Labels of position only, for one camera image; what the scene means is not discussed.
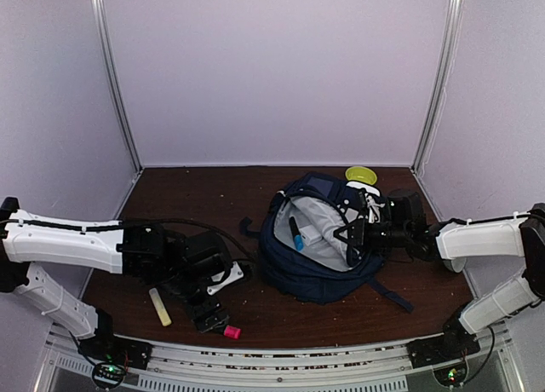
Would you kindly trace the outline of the white charger cube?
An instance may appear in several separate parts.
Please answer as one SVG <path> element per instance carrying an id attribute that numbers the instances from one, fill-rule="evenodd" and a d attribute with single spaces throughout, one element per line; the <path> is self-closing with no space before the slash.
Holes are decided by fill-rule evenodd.
<path id="1" fill-rule="evenodd" d="M 299 232 L 304 246 L 314 245 L 322 239 L 322 234 L 313 225 L 300 227 Z"/>

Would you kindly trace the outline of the pink highlighter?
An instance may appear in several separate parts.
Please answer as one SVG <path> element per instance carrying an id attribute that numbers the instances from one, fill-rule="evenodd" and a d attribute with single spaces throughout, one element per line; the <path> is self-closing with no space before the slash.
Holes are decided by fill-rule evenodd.
<path id="1" fill-rule="evenodd" d="M 241 335 L 242 330 L 240 328 L 237 328 L 235 326 L 227 325 L 222 331 L 222 334 L 225 337 L 229 337 L 231 339 L 239 339 Z"/>

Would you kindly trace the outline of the blue highlighter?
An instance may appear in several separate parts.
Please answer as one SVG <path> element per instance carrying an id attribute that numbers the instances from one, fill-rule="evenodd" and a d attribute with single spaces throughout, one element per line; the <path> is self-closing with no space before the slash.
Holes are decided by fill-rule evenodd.
<path id="1" fill-rule="evenodd" d="M 296 219 L 293 216 L 289 218 L 289 226 L 295 249 L 301 251 L 304 248 L 304 243 Z"/>

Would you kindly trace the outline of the navy blue backpack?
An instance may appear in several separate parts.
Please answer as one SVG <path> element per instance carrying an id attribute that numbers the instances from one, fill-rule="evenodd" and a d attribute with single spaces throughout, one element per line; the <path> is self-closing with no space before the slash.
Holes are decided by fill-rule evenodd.
<path id="1" fill-rule="evenodd" d="M 251 220 L 244 218 L 239 223 L 239 231 L 258 241 L 263 280 L 283 294 L 303 303 L 316 304 L 340 301 L 360 286 L 369 285 L 412 312 L 414 307 L 410 302 L 376 280 L 376 273 L 384 266 L 390 249 L 354 250 L 333 236 L 336 228 L 357 218 L 362 208 L 358 192 L 363 187 L 374 186 L 308 172 L 274 194 L 260 230 L 251 231 Z M 297 251 L 290 232 L 291 216 L 296 219 L 298 228 L 313 225 L 322 239 Z"/>

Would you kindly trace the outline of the yellow highlighter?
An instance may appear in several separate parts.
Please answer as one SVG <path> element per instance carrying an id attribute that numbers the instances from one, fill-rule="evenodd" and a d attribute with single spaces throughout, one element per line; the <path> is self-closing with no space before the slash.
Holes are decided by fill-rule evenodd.
<path id="1" fill-rule="evenodd" d="M 161 322 L 161 325 L 164 327 L 170 326 L 172 324 L 172 320 L 169 316 L 169 313 L 164 305 L 163 299 L 161 298 L 158 290 L 156 288 L 152 288 L 148 292 L 152 305 L 155 308 L 155 311 L 158 315 L 158 318 Z"/>

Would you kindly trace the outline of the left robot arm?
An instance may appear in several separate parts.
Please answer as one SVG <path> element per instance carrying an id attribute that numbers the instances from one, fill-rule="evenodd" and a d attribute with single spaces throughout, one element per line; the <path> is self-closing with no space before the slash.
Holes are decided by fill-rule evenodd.
<path id="1" fill-rule="evenodd" d="M 33 215 L 15 197 L 1 204 L 1 289 L 28 297 L 43 315 L 89 343 L 104 361 L 123 352 L 112 317 L 79 302 L 41 269 L 43 262 L 83 266 L 141 279 L 180 298 L 200 332 L 239 338 L 240 329 L 215 294 L 240 279 L 222 238 L 213 231 L 187 237 L 162 222 L 77 222 Z"/>

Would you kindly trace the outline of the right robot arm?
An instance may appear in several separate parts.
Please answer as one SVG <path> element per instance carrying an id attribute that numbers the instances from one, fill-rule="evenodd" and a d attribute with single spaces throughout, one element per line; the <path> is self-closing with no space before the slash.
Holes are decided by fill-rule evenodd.
<path id="1" fill-rule="evenodd" d="M 423 261 L 441 260 L 460 272 L 473 257 L 520 257 L 524 267 L 493 291 L 459 308 L 445 323 L 437 352 L 448 360 L 468 345 L 469 335 L 536 306 L 544 300 L 544 205 L 523 213 L 484 220 L 457 219 L 427 224 L 417 193 L 400 189 L 387 198 L 388 216 L 378 222 L 356 218 L 336 228 L 336 239 L 362 251 L 403 248 Z"/>

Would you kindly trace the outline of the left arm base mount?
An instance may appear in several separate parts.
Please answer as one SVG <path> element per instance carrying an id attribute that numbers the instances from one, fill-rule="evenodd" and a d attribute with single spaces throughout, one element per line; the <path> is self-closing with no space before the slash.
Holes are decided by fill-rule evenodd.
<path id="1" fill-rule="evenodd" d="M 89 338 L 79 341 L 79 350 L 94 360 L 146 370 L 152 354 L 152 345 L 122 337 L 110 340 Z"/>

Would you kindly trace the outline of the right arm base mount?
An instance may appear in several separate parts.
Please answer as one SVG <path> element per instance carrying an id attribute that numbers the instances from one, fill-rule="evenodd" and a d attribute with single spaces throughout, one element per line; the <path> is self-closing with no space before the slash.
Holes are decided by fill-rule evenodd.
<path id="1" fill-rule="evenodd" d="M 406 348 L 413 368 L 442 364 L 480 351 L 474 336 L 458 337 L 452 333 L 419 338 L 407 343 Z"/>

